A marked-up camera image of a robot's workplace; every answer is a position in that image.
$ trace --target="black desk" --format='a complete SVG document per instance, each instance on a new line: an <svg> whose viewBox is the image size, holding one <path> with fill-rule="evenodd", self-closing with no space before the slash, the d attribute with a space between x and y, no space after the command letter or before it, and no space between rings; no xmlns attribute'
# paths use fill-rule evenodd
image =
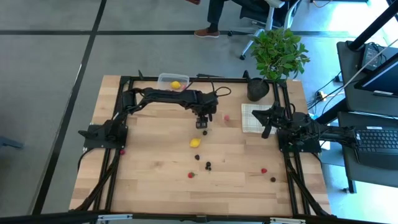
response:
<svg viewBox="0 0 398 224"><path fill-rule="evenodd" d="M338 113L338 121L341 127L352 125L398 126L398 120L344 112ZM350 193L356 193L354 180L398 187L398 170L385 170L359 164L354 151L349 147L343 147L343 154Z"/></svg>
<svg viewBox="0 0 398 224"><path fill-rule="evenodd" d="M338 59L344 84L358 71L357 65L361 58L361 52L354 52L347 48L346 42L337 43ZM398 49L388 48L383 54L390 58L398 52ZM360 80L366 74L361 72L355 80ZM328 124L337 118L337 112L365 112L387 116L398 116L398 98L374 96L373 92L354 88L354 83L345 88L346 98L337 103L317 118L320 124Z"/></svg>

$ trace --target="potted plant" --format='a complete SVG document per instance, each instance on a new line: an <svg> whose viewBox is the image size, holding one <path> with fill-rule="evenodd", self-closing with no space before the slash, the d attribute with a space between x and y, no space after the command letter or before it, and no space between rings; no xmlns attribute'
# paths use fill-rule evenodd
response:
<svg viewBox="0 0 398 224"><path fill-rule="evenodd" d="M303 43L299 43L300 36L293 35L290 29L270 30L263 32L254 38L252 56L257 60L257 70L260 70L262 78L253 78L248 82L248 98L258 101L269 91L269 85L265 78L278 82L282 75L285 79L293 72L295 78L299 72L304 72L303 66L310 59L303 53L307 53Z"/></svg>

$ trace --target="green plant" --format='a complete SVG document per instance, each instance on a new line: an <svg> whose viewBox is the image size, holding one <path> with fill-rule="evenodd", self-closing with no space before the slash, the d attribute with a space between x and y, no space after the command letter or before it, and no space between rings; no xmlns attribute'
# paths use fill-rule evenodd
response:
<svg viewBox="0 0 398 224"><path fill-rule="evenodd" d="M257 69L263 79L278 81L282 74L289 77L294 72L295 78L299 72L304 72L303 66L310 59L303 53L307 53L305 45L299 42L300 36L293 35L290 29L277 29L261 33L254 38L253 52L257 60Z"/></svg>

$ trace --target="black pants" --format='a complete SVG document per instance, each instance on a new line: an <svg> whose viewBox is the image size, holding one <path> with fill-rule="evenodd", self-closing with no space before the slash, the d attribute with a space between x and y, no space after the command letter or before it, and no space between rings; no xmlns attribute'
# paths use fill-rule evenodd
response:
<svg viewBox="0 0 398 224"><path fill-rule="evenodd" d="M207 21L213 24L218 24L221 13L223 12L224 2L226 0L210 0L209 11L207 14ZM236 4L243 7L248 7L254 11L264 12L263 8L258 6L256 0L232 0Z"/></svg>

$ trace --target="wooden table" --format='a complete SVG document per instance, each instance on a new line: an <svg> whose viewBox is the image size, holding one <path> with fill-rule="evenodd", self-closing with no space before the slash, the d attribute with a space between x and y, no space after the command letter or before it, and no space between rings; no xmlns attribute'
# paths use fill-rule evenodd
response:
<svg viewBox="0 0 398 224"><path fill-rule="evenodd" d="M102 124L112 117L120 76L104 76L93 115ZM134 82L134 87L156 87L156 82ZM195 128L196 116L179 105L152 103L127 119L126 153L121 157L113 196L112 212L291 216L289 190L282 153L276 135L243 133L241 104L251 103L245 83L215 83L228 86L232 94L219 98L217 114L208 123L208 134ZM287 81L290 102L307 113L302 84ZM194 83L192 90L211 91L210 83ZM274 102L273 89L261 101ZM282 90L280 100L283 102ZM230 121L223 120L228 114ZM192 149L192 138L201 138ZM301 153L305 183L309 191L330 212L319 161ZM104 149L92 150L81 162L70 208L76 208L90 193L100 176ZM207 161L212 171L205 170ZM261 174L261 169L268 172ZM189 172L197 174L193 179ZM302 213L296 186L298 210ZM100 208L104 208L107 186Z"/></svg>

